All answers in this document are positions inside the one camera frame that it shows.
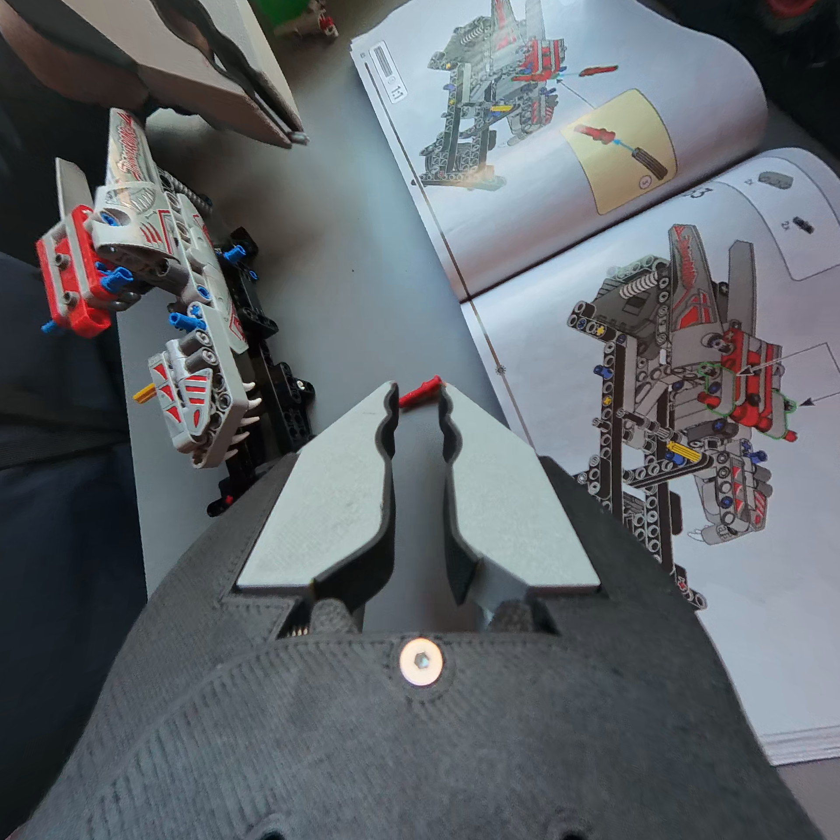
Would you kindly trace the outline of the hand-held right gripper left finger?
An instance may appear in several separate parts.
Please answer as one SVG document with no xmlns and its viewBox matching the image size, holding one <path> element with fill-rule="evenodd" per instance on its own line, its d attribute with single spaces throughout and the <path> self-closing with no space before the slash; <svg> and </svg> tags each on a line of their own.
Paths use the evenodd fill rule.
<svg viewBox="0 0 840 840">
<path fill-rule="evenodd" d="M 361 609 L 394 568 L 397 383 L 387 381 L 303 447 L 236 581 Z"/>
</svg>

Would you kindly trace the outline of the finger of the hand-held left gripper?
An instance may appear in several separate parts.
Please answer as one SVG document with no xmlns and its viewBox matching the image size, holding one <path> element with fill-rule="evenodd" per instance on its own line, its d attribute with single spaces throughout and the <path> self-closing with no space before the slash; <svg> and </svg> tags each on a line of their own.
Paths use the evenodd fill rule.
<svg viewBox="0 0 840 840">
<path fill-rule="evenodd" d="M 2 38 L 48 89 L 136 115 L 171 109 L 292 144 L 221 67 L 197 2 L 7 1 Z"/>
<path fill-rule="evenodd" d="M 297 104 L 273 48 L 247 1 L 198 1 L 205 36 L 221 67 L 284 134 L 289 144 L 308 144 Z"/>
</svg>

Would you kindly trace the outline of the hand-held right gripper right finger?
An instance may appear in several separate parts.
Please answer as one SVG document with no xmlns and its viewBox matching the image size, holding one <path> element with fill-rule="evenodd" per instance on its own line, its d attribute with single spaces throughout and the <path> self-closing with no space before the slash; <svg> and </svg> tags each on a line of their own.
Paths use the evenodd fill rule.
<svg viewBox="0 0 840 840">
<path fill-rule="evenodd" d="M 506 602 L 589 595 L 601 580 L 533 448 L 453 385 L 439 392 L 448 582 L 489 621 Z"/>
</svg>

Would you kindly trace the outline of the red lego pin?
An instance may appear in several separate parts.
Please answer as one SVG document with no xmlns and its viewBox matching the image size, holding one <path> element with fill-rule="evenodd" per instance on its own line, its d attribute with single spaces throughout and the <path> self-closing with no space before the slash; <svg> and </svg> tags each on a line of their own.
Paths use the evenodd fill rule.
<svg viewBox="0 0 840 840">
<path fill-rule="evenodd" d="M 417 406 L 437 400 L 446 382 L 440 375 L 434 376 L 417 388 L 400 396 L 398 405 L 402 411 L 409 411 Z"/>
</svg>

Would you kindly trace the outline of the grey red lego truck model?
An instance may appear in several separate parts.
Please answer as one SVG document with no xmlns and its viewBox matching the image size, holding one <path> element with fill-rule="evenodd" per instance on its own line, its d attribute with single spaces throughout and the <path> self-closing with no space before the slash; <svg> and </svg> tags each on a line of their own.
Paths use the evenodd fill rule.
<svg viewBox="0 0 840 840">
<path fill-rule="evenodd" d="M 41 331 L 93 339 L 142 295 L 172 295 L 179 334 L 148 359 L 151 382 L 133 399 L 159 404 L 195 469 L 226 465 L 206 508 L 218 517 L 313 437 L 313 385 L 270 354 L 278 326 L 257 295 L 258 246 L 243 227 L 215 240 L 212 202 L 154 162 L 141 121 L 120 108 L 109 111 L 103 185 L 91 193 L 57 158 L 56 187 L 59 221 L 36 243 L 50 315 Z"/>
</svg>

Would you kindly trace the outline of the small white red lego piece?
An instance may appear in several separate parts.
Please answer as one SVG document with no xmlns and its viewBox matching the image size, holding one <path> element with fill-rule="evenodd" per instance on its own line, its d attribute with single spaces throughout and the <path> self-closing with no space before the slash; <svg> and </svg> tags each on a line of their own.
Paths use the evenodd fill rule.
<svg viewBox="0 0 840 840">
<path fill-rule="evenodd" d="M 339 31 L 324 2 L 307 1 L 297 15 L 276 25 L 273 34 L 278 37 L 296 35 L 300 38 L 321 35 L 328 40 L 335 40 Z"/>
</svg>

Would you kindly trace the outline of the lego instruction booklet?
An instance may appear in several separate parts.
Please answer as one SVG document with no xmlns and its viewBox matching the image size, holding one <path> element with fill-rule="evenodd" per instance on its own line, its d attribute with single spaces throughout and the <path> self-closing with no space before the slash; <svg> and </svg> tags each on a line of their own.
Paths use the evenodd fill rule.
<svg viewBox="0 0 840 840">
<path fill-rule="evenodd" d="M 768 758 L 838 758 L 839 186 L 639 2 L 406 2 L 353 63 L 511 430 L 670 573 Z"/>
</svg>

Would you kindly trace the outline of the person's dark navy clothing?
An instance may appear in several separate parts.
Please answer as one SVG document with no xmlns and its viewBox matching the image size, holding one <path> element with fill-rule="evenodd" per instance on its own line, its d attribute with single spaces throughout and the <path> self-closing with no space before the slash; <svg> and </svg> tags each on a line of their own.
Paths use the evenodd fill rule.
<svg viewBox="0 0 840 840">
<path fill-rule="evenodd" d="M 100 175 L 107 133 L 104 108 L 45 87 L 2 39 L 2 835 L 54 783 L 145 604 L 118 336 L 41 331 L 55 158 Z"/>
</svg>

